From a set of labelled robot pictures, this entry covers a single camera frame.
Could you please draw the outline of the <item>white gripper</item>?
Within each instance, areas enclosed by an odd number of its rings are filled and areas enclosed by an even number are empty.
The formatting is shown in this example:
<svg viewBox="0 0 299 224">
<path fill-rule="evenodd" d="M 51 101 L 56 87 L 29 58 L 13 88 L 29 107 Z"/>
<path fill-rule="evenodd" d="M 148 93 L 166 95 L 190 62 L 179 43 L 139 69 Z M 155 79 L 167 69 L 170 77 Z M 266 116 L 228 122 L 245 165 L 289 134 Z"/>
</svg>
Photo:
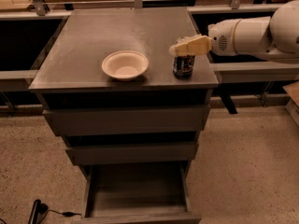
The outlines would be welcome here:
<svg viewBox="0 0 299 224">
<path fill-rule="evenodd" d="M 240 19 L 220 21 L 208 25 L 208 36 L 184 36 L 169 48 L 169 53 L 174 56 L 206 55 L 211 50 L 219 56 L 235 56 L 235 28 Z"/>
</svg>

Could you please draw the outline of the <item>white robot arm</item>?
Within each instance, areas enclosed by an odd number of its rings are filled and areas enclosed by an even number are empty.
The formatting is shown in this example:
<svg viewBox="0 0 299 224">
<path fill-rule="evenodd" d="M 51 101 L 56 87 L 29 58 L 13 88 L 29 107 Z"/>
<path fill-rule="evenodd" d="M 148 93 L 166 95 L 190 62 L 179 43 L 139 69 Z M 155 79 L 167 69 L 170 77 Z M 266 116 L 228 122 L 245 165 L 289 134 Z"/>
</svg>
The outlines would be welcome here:
<svg viewBox="0 0 299 224">
<path fill-rule="evenodd" d="M 225 20 L 208 26 L 208 35 L 186 36 L 169 48 L 173 57 L 250 55 L 276 63 L 298 63 L 299 1 L 278 8 L 272 17 Z"/>
</svg>

